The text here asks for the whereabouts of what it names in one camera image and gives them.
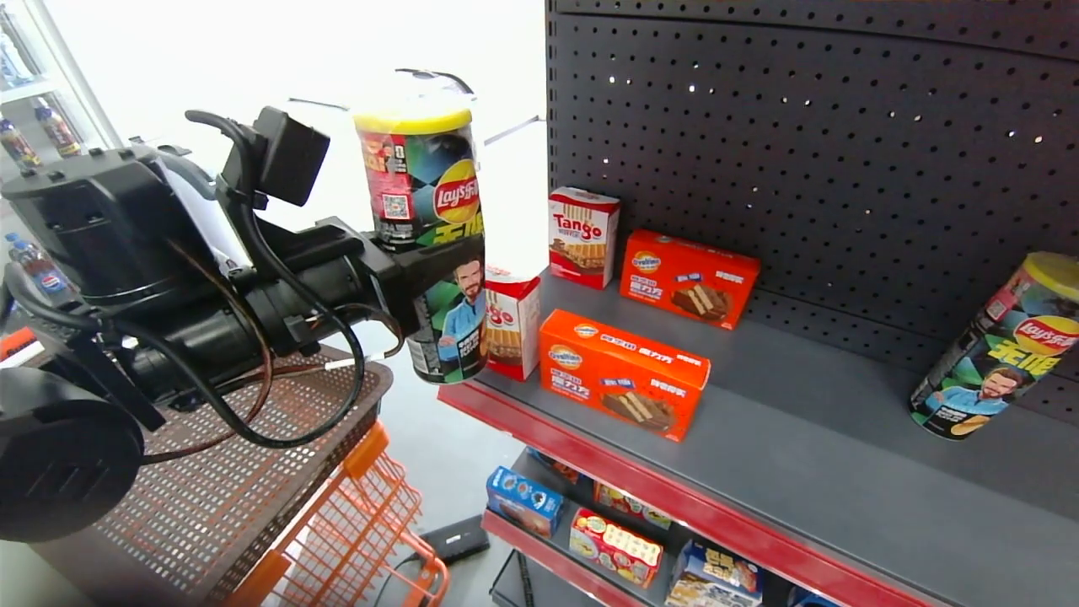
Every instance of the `black pegboard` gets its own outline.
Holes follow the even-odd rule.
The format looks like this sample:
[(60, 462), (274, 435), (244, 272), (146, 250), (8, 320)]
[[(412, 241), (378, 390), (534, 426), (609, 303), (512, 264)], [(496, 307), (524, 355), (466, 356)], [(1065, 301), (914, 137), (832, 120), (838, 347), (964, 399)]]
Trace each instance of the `black pegboard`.
[[(749, 315), (924, 372), (1025, 252), (1079, 254), (1079, 9), (562, 0), (550, 185), (760, 257)], [(1079, 424), (1079, 357), (1024, 406)]]

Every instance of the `snack box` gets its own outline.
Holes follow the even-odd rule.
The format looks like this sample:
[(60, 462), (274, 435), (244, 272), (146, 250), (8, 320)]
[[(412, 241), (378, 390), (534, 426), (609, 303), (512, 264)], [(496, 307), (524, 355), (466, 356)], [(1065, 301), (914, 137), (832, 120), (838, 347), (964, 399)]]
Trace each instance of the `snack box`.
[(689, 540), (679, 553), (667, 607), (757, 607), (763, 571), (733, 552)]
[(670, 518), (663, 512), (645, 506), (638, 501), (638, 499), (633, 496), (630, 496), (620, 489), (604, 485), (599, 481), (597, 481), (596, 485), (592, 487), (592, 500), (595, 500), (596, 503), (613, 508), (618, 512), (624, 512), (630, 516), (643, 519), (660, 529), (671, 528)]
[(689, 430), (712, 363), (565, 311), (540, 328), (544, 388), (671, 441)]
[(668, 313), (733, 330), (760, 272), (760, 259), (634, 230), (626, 243), (618, 291)]
[(652, 583), (664, 555), (659, 544), (623, 529), (587, 508), (577, 510), (573, 516), (570, 550), (641, 588)]
[(614, 275), (618, 198), (558, 188), (547, 206), (550, 273), (592, 288), (605, 287)]
[(524, 382), (540, 360), (540, 276), (487, 266), (487, 368)]
[(787, 605), (788, 607), (839, 607), (835, 603), (823, 596), (814, 594), (804, 588), (794, 588), (791, 590), (791, 596)]
[(564, 477), (565, 480), (569, 481), (571, 485), (577, 485), (578, 483), (588, 480), (588, 477), (585, 477), (577, 470), (570, 468), (569, 466), (562, 464), (561, 461), (558, 461), (557, 459), (533, 447), (525, 447), (524, 451), (527, 451), (529, 455), (532, 456), (532, 458), (535, 459), (536, 461), (543, 464), (552, 471)]
[(558, 528), (562, 496), (500, 466), (487, 480), (487, 507), (537, 536)]

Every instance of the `lay's chip can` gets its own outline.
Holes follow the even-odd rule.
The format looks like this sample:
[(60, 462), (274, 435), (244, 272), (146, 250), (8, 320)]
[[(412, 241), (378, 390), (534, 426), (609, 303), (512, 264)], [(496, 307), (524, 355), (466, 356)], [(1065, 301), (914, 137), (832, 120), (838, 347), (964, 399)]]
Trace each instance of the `lay's chip can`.
[[(405, 102), (353, 119), (384, 248), (412, 250), (482, 235), (468, 109)], [(456, 384), (487, 363), (483, 267), (482, 254), (470, 259), (415, 301), (423, 328), (408, 347), (422, 380)]]
[(911, 415), (961, 441), (1048, 375), (1079, 342), (1079, 259), (1032, 252), (911, 397)]

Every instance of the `black device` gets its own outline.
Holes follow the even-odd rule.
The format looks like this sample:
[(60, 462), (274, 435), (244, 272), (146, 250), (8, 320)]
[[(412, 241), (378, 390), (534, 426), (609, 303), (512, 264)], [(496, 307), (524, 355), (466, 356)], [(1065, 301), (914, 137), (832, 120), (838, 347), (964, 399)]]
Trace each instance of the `black device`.
[(457, 561), (491, 548), (491, 538), (481, 526), (483, 516), (477, 514), (428, 532), (420, 536), (420, 539), (435, 549), (435, 555), (449, 567)]
[[(350, 326), (380, 320), (402, 341), (420, 327), (414, 300), (481, 249), (475, 236), (390, 252), (333, 217), (299, 232), (265, 222), (255, 210), (271, 196), (306, 202), (329, 139), (270, 107), (252, 126), (187, 116), (233, 140), (216, 180), (187, 158), (135, 144), (93, 149), (3, 184), (79, 298), (52, 307), (19, 266), (5, 267), (0, 322), (16, 300), (51, 358), (41, 369), (0, 370), (0, 539), (73, 533), (121, 500), (139, 466), (217, 444), (145, 454), (142, 429), (165, 424), (161, 406), (208, 404), (236, 436), (269, 449), (325, 434), (363, 386), (364, 353)], [(222, 274), (189, 204), (220, 204), (251, 266)], [(260, 381), (269, 394), (273, 358), (313, 355), (336, 332), (352, 350), (354, 384), (318, 428), (263, 437), (248, 424), (261, 405), (244, 419), (221, 398)], [(260, 365), (261, 376), (250, 374)]]

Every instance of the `orange shopping cart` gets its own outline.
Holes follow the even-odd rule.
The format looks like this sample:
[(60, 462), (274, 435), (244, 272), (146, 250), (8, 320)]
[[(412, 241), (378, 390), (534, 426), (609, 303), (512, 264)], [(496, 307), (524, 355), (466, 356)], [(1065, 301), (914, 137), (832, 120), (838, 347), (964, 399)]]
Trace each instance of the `orange shopping cart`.
[[(228, 607), (352, 607), (383, 576), (408, 587), (404, 606), (437, 607), (450, 576), (431, 546), (410, 530), (421, 496), (405, 469), (385, 454), (380, 423), (345, 457), (323, 491), (226, 602)], [(388, 565), (396, 551), (414, 550), (414, 578)]]

